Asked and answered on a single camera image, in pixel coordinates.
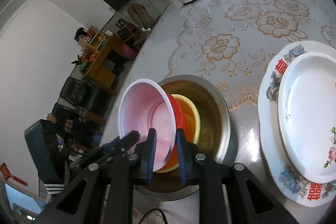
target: metal screw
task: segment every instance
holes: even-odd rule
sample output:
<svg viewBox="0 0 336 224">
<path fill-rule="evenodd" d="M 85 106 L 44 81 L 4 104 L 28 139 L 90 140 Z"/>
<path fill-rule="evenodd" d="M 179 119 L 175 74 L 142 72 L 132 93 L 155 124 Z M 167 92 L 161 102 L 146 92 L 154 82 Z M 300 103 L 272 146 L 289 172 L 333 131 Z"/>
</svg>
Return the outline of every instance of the metal screw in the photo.
<svg viewBox="0 0 336 224">
<path fill-rule="evenodd" d="M 90 171 L 96 171 L 98 169 L 99 165 L 94 163 L 89 165 L 89 170 Z"/>
<path fill-rule="evenodd" d="M 129 160 L 137 160 L 138 158 L 138 155 L 134 153 L 128 155 Z"/>
<path fill-rule="evenodd" d="M 238 163 L 238 164 L 235 164 L 235 169 L 237 171 L 243 171 L 244 170 L 244 165 Z"/>
<path fill-rule="evenodd" d="M 197 159 L 197 160 L 205 160 L 205 155 L 199 153 L 199 154 L 197 154 L 197 155 L 195 156 L 195 159 Z"/>
</svg>

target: oval plate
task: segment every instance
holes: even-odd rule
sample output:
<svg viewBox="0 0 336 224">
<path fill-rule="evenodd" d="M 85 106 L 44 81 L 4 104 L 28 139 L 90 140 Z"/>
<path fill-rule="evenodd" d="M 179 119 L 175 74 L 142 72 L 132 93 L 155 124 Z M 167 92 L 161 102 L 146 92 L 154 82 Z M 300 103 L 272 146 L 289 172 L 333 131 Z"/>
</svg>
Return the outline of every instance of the oval plate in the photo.
<svg viewBox="0 0 336 224">
<path fill-rule="evenodd" d="M 335 103 L 335 59 L 309 52 L 290 63 L 279 88 L 279 126 L 293 165 L 315 183 L 336 179 Z"/>
<path fill-rule="evenodd" d="M 278 90 L 287 65 L 305 52 L 323 52 L 336 58 L 336 50 L 316 41 L 300 41 L 285 46 L 268 64 L 258 95 L 260 142 L 270 174 L 280 191 L 303 206 L 316 207 L 334 199 L 336 180 L 315 184 L 293 166 L 278 125 Z"/>
</svg>

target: metal bowl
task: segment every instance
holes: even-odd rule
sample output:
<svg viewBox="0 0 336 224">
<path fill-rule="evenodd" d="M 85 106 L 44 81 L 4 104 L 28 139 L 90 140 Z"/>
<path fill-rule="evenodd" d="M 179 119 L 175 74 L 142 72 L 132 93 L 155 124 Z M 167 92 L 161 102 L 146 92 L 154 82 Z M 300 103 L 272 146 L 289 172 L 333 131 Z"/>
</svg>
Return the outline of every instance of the metal bowl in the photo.
<svg viewBox="0 0 336 224">
<path fill-rule="evenodd" d="M 226 102 L 216 87 L 194 75 L 173 76 L 159 85 L 166 92 L 183 95 L 196 105 L 201 118 L 199 152 L 222 163 L 230 140 L 230 119 Z M 177 168 L 167 173 L 153 173 L 149 186 L 137 186 L 135 189 L 151 199 L 172 201 L 191 195 L 198 186 L 185 187 Z"/>
</svg>

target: floral tablecloth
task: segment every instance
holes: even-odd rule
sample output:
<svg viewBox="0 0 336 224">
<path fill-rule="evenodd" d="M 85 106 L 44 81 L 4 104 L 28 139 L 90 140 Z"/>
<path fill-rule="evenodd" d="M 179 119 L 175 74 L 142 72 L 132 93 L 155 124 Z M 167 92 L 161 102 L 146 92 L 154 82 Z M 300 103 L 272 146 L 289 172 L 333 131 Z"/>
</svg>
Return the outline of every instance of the floral tablecloth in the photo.
<svg viewBox="0 0 336 224">
<path fill-rule="evenodd" d="M 230 110 L 232 131 L 239 143 L 235 161 L 245 164 L 300 223 L 317 223 L 330 203 L 308 209 L 281 194 L 262 157 L 256 105 L 269 61 L 285 45 L 296 41 L 304 45 L 304 40 L 315 40 L 336 48 L 335 26 L 336 6 L 332 0 L 198 0 L 186 6 L 173 3 L 140 51 L 121 94 L 139 78 L 159 82 L 190 74 L 209 80 Z M 120 98 L 102 143 L 118 135 Z M 134 204 L 142 206 L 136 198 Z M 157 206 L 174 216 L 172 223 L 198 222 L 198 193 Z"/>
</svg>

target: yellow wooden desk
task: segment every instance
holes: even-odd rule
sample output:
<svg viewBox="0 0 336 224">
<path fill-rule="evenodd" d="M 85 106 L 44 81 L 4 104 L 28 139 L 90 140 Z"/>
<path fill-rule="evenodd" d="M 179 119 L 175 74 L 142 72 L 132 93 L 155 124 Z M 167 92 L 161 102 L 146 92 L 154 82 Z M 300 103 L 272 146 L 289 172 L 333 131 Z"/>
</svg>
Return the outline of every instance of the yellow wooden desk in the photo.
<svg viewBox="0 0 336 224">
<path fill-rule="evenodd" d="M 110 72 L 102 64 L 112 49 L 124 57 L 123 45 L 124 42 L 117 35 L 113 34 L 99 51 L 96 59 L 85 71 L 83 79 L 90 77 L 95 81 L 96 85 L 102 87 L 111 94 L 116 95 L 117 92 L 113 90 L 111 86 L 117 76 Z"/>
</svg>

